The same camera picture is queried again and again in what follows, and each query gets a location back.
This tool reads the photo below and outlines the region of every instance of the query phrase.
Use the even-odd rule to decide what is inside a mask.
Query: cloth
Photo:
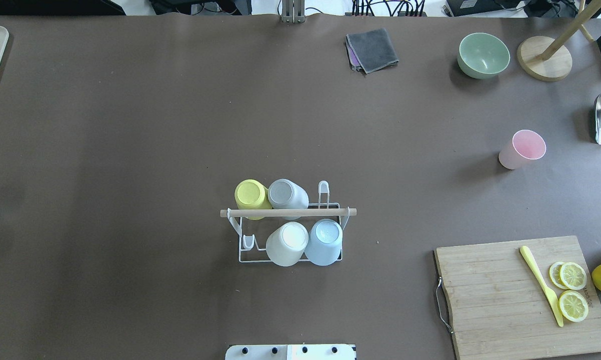
[[[365,74],[394,66],[399,63],[399,57],[394,51],[394,45],[387,29],[381,28],[345,36],[345,46],[353,53],[353,57],[360,63],[360,68]],[[357,65],[351,55],[352,70],[357,70]]]

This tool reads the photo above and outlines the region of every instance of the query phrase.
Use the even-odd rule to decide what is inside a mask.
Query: cutting board
[[[587,272],[579,290],[589,315],[559,327],[519,249],[528,246],[548,287],[554,262],[574,262]],[[539,359],[601,352],[601,303],[575,236],[440,247],[438,274],[447,300],[458,360]]]

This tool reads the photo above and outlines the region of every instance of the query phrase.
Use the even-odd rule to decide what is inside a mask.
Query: wooden dowel
[[[548,60],[550,57],[554,56],[554,54],[561,48],[561,46],[565,45],[566,41],[574,35],[575,32],[580,28],[581,25],[586,23],[589,19],[594,16],[594,14],[601,8],[601,0],[593,0],[590,4],[584,9],[583,12],[579,13],[578,16],[574,19],[574,21],[569,23],[567,29],[561,34],[557,39],[552,42],[542,54],[540,54],[540,59],[542,61]]]
[[[585,9],[585,0],[581,0],[580,3],[578,4],[578,13],[579,14],[582,13],[584,9]],[[581,24],[580,30],[582,32],[582,36],[584,36],[584,38],[587,39],[587,41],[589,41],[590,43],[592,43],[594,41],[592,34],[590,34],[589,31],[585,28],[584,23]]]
[[[263,209],[263,210],[233,210],[232,217],[345,217],[348,209]],[[356,216],[356,209],[349,208],[349,215]],[[220,210],[220,217],[227,218],[227,209]]]

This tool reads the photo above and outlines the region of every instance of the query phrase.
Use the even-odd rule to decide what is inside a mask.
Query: pink cup
[[[518,130],[498,155],[498,161],[507,169],[518,169],[545,155],[547,146],[541,135],[532,130]]]

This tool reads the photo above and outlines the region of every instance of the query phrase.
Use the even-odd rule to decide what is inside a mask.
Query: cup
[[[274,209],[307,209],[310,198],[302,187],[279,178],[269,186],[267,198]],[[296,220],[300,216],[284,216],[287,220]]]
[[[325,267],[333,264],[343,248],[343,230],[333,219],[320,219],[309,231],[305,256],[310,262]]]
[[[272,205],[267,200],[267,187],[256,180],[241,181],[234,190],[234,199],[238,209],[259,210],[271,209]],[[250,220],[260,220],[263,217],[248,217]]]
[[[267,237],[267,256],[276,265],[290,267],[303,256],[309,237],[307,228],[300,223],[285,223]]]
[[[547,146],[541,135],[532,130],[518,130],[498,155],[498,161],[507,169],[515,170],[545,155]]]

